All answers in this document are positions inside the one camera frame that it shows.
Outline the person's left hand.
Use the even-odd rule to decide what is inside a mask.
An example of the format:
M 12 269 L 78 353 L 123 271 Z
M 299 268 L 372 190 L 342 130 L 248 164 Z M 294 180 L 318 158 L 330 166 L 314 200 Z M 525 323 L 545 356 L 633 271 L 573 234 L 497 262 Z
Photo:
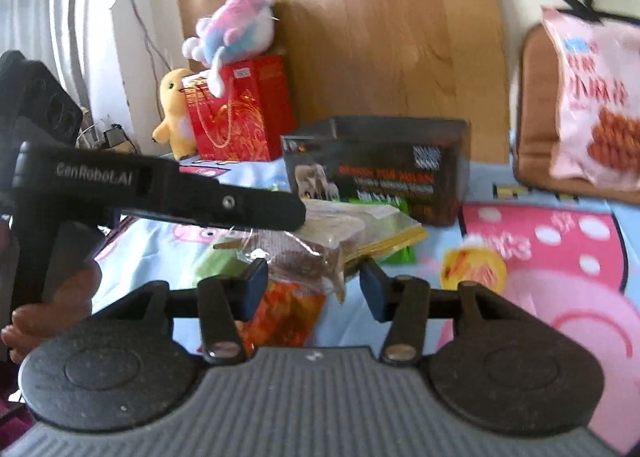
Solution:
M 1 330 L 1 341 L 9 349 L 11 361 L 21 364 L 40 343 L 90 316 L 101 277 L 99 264 L 90 260 L 58 287 L 50 302 L 16 309 L 12 321 Z

